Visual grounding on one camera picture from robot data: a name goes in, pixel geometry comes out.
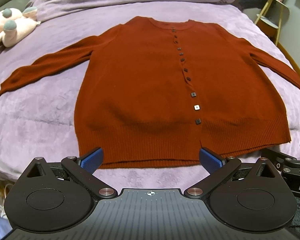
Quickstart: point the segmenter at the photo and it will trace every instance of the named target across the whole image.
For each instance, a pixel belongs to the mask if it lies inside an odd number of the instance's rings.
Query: lavender blanket
[[[289,63],[248,17],[231,5],[182,1],[136,2],[91,8],[43,22],[16,46],[0,53],[0,83],[13,70],[31,64],[42,55],[55,52],[89,35],[99,35],[135,16],[153,17],[167,22],[193,19],[218,23],[232,34],[246,38],[254,46]],[[43,156],[49,162],[59,162],[66,156],[78,155],[73,116],[87,65],[88,62],[82,63],[0,97],[1,178],[17,179],[36,156]],[[262,69],[287,108],[292,142],[281,145],[280,150],[300,159],[300,91],[269,69]],[[241,159],[252,162],[257,157],[258,152]],[[95,172],[98,178],[118,191],[123,187],[177,187],[184,190],[207,174],[200,166]]]

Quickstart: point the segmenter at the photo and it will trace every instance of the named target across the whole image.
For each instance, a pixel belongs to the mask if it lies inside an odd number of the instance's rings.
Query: sweater collar
[[[170,22],[159,22],[153,18],[147,18],[154,26],[159,27],[161,29],[166,30],[186,30],[191,28],[194,25],[193,20],[188,20],[187,22],[181,22],[181,23],[170,23]]]

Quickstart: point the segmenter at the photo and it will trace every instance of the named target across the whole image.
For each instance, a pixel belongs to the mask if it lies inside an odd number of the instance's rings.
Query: metal screw
[[[101,190],[99,190],[99,194],[103,196],[110,196],[114,193],[114,190],[109,187],[104,187]]]
[[[201,195],[203,193],[202,189],[200,189],[198,187],[188,188],[187,192],[191,196],[199,196],[199,195]]]

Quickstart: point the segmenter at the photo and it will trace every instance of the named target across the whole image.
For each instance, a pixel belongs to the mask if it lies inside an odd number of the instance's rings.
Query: blue gripper pad
[[[220,155],[210,151],[207,148],[200,149],[199,161],[201,166],[204,167],[210,174],[226,164],[225,158],[222,158]]]
[[[78,164],[81,168],[85,169],[90,174],[93,174],[103,162],[103,150],[102,148],[99,148],[84,155],[83,157],[84,158],[82,159],[78,158]]]

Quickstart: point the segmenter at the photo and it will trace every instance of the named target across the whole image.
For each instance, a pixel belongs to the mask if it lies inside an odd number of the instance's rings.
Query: rust-colored knit sweater
[[[80,155],[102,168],[198,164],[290,141],[284,103],[258,64],[300,89],[286,64],[213,23],[135,17],[15,70],[0,95],[90,60],[74,111]]]

